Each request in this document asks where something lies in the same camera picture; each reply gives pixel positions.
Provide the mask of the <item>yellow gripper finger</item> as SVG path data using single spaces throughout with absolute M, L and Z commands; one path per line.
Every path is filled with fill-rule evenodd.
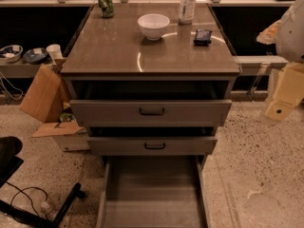
M 288 63 L 278 73 L 274 94 L 264 116 L 276 122 L 283 121 L 304 99 L 304 64 Z
M 280 20 L 273 22 L 269 27 L 263 30 L 256 38 L 256 40 L 264 45 L 274 44 L 276 42 L 276 35 L 280 26 Z

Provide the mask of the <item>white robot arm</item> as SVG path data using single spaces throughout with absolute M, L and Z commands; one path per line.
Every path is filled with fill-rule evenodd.
M 283 121 L 304 99 L 304 0 L 295 0 L 282 15 L 256 38 L 265 45 L 275 44 L 276 54 L 288 61 L 263 116 Z

